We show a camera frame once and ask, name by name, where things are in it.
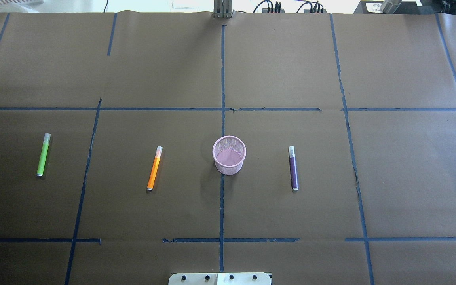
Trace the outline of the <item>orange highlighter pen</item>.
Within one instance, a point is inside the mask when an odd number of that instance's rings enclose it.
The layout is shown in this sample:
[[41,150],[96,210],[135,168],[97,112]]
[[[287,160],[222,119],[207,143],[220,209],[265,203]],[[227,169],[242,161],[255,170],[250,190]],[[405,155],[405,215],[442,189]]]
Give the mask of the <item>orange highlighter pen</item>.
[[163,152],[163,147],[157,146],[156,152],[154,154],[154,160],[153,160],[153,164],[152,164],[152,168],[151,168],[151,172],[150,172],[150,177],[148,179],[147,187],[146,187],[146,190],[148,192],[152,192],[154,189],[154,184],[156,182],[162,152]]

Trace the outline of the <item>purple highlighter pen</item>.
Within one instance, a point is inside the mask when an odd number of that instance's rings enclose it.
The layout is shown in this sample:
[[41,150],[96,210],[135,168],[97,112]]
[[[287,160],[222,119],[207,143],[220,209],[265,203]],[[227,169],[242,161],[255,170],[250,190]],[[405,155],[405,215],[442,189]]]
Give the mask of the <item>purple highlighter pen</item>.
[[295,147],[289,146],[289,166],[290,166],[290,179],[291,179],[291,188],[293,192],[299,190],[299,181],[298,181],[298,170],[297,170],[297,161]]

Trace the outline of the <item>green highlighter pen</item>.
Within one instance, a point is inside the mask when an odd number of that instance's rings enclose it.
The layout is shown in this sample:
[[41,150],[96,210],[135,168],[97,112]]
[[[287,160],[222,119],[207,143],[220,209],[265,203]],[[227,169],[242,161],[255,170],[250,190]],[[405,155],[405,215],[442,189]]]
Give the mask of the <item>green highlighter pen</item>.
[[39,158],[39,163],[38,163],[38,168],[36,170],[36,176],[37,177],[42,177],[45,173],[45,166],[46,166],[46,160],[48,156],[48,149],[49,149],[49,141],[51,139],[51,134],[50,133],[45,133],[44,134],[44,139],[43,139],[43,144],[42,148],[40,150],[40,158]]

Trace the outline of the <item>pink mesh pen holder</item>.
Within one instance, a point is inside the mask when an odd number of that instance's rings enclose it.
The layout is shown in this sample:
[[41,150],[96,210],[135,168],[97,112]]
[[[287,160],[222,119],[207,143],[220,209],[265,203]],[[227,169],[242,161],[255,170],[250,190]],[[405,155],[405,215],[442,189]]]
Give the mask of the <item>pink mesh pen holder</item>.
[[227,135],[215,141],[212,147],[214,165],[223,175],[235,175],[243,166],[247,149],[238,137]]

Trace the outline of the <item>aluminium frame post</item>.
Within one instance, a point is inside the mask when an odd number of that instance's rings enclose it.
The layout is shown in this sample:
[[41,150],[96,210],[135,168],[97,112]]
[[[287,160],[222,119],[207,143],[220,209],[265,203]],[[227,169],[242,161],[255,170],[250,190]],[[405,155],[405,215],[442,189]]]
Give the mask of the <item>aluminium frame post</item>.
[[214,0],[213,17],[217,19],[230,19],[233,16],[232,0]]

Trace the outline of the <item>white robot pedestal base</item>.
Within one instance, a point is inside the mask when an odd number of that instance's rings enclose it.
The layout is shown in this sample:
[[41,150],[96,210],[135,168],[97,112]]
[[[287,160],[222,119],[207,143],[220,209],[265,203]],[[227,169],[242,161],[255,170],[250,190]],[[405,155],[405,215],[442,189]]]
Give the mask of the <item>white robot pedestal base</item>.
[[266,272],[213,272],[172,274],[169,285],[272,285]]

